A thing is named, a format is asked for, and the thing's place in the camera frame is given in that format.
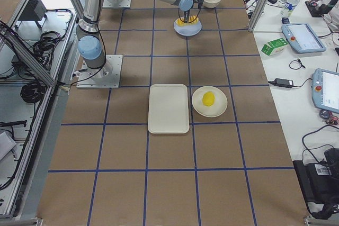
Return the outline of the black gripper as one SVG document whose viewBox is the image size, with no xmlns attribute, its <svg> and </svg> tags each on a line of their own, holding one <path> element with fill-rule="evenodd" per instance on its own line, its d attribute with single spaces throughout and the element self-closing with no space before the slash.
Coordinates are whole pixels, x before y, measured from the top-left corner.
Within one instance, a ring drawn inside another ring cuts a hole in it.
<svg viewBox="0 0 339 226">
<path fill-rule="evenodd" d="M 189 23 L 189 19 L 190 19 L 190 10 L 184 11 L 183 19 L 184 19 L 184 23 Z"/>
</svg>

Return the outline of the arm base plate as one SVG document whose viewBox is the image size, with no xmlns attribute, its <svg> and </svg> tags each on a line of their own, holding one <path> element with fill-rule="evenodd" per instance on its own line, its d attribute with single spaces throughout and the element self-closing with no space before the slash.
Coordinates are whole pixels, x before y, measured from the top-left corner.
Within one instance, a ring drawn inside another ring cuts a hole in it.
<svg viewBox="0 0 339 226">
<path fill-rule="evenodd" d="M 122 61 L 123 55 L 107 55 L 105 65 L 96 73 L 97 70 L 88 69 L 83 60 L 82 69 L 86 71 L 78 75 L 80 82 L 76 83 L 76 87 L 79 89 L 119 88 Z"/>
<path fill-rule="evenodd" d="M 130 8 L 131 0 L 104 0 L 103 8 L 117 9 L 117 8 Z"/>
</svg>

